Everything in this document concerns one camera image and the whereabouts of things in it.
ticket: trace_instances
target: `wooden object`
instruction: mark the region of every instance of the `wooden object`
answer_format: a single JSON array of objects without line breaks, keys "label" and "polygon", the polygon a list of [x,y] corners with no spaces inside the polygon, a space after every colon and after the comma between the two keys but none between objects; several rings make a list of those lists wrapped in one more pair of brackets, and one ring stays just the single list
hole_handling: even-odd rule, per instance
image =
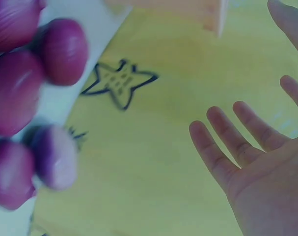
[{"label": "wooden object", "polygon": [[225,25],[228,0],[105,0],[107,4],[156,8],[194,17],[205,29],[221,36]]}]

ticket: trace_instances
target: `drawing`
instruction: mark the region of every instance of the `drawing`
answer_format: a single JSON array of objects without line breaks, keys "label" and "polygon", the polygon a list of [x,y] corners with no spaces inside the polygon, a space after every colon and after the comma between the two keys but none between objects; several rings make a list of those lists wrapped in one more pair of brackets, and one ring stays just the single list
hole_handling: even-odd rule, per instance
[{"label": "drawing", "polygon": [[70,136],[77,143],[78,150],[81,151],[82,145],[86,141],[86,136],[87,136],[88,132],[77,134],[76,130],[74,129],[73,126],[70,126],[70,128],[68,129],[68,132],[69,132]]},{"label": "drawing", "polygon": [[123,59],[118,69],[104,63],[97,63],[94,67],[96,81],[81,92],[83,96],[110,94],[118,109],[126,111],[130,106],[134,93],[159,76],[154,72],[139,71],[136,64]]}]

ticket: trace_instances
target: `onion skin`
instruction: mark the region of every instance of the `onion skin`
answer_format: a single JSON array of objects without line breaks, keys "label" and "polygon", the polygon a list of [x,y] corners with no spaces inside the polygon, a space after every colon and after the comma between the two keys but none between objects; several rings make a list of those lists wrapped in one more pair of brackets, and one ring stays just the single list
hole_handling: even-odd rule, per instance
[{"label": "onion skin", "polygon": [[31,142],[36,173],[50,189],[70,188],[77,179],[77,146],[72,137],[57,125],[43,126]]},{"label": "onion skin", "polygon": [[34,157],[24,145],[0,141],[0,206],[16,210],[36,195]]},{"label": "onion skin", "polygon": [[12,136],[33,119],[44,79],[40,60],[30,52],[0,57],[0,135]]},{"label": "onion skin", "polygon": [[65,18],[52,20],[39,47],[52,84],[71,86],[78,82],[88,59],[88,43],[78,22]]},{"label": "onion skin", "polygon": [[45,6],[45,0],[0,0],[0,52],[32,41]]}]

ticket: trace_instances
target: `black star outline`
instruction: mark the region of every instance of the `black star outline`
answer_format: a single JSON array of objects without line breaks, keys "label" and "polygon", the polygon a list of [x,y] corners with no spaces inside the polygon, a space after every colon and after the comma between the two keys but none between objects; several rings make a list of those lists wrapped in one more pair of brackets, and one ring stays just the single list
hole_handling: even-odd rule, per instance
[{"label": "black star outline", "polygon": [[112,97],[116,106],[120,110],[126,111],[130,106],[130,103],[134,97],[135,91],[140,87],[143,87],[145,85],[148,85],[148,84],[156,81],[159,78],[157,73],[150,72],[150,71],[139,71],[137,64],[131,64],[131,73],[130,73],[131,75],[133,75],[133,74],[144,75],[144,76],[148,76],[149,79],[145,80],[144,82],[142,82],[136,86],[132,86],[129,88],[130,95],[129,95],[128,102],[126,104],[121,104],[121,102],[117,98],[117,95],[115,94],[113,89],[111,89],[109,87],[104,87],[103,89],[100,89],[97,91],[90,91],[90,90],[92,90],[95,86],[97,86],[102,80],[102,78],[100,76],[99,68],[103,68],[103,69],[107,70],[109,73],[115,74],[115,73],[118,73],[118,72],[122,71],[123,69],[125,69],[125,67],[128,66],[128,64],[129,64],[128,60],[122,59],[120,61],[120,65],[119,65],[118,69],[115,69],[105,63],[102,63],[102,62],[97,63],[94,67],[94,72],[96,73],[96,81],[93,84],[91,84],[87,89],[82,91],[81,95],[92,96],[92,95],[100,95],[100,94],[104,94],[104,93],[110,93],[110,96]]}]

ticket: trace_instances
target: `open hand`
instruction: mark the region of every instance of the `open hand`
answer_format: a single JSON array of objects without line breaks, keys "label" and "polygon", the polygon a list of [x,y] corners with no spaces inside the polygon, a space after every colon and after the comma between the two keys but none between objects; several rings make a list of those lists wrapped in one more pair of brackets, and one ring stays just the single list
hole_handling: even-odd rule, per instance
[{"label": "open hand", "polygon": [[[298,50],[298,9],[277,0],[269,0],[268,6]],[[298,106],[298,83],[289,76],[280,83]],[[245,236],[298,236],[298,138],[278,133],[243,102],[235,103],[233,110],[263,150],[253,147],[220,108],[212,107],[207,117],[241,168],[199,121],[190,125],[197,151],[226,193]]]}]

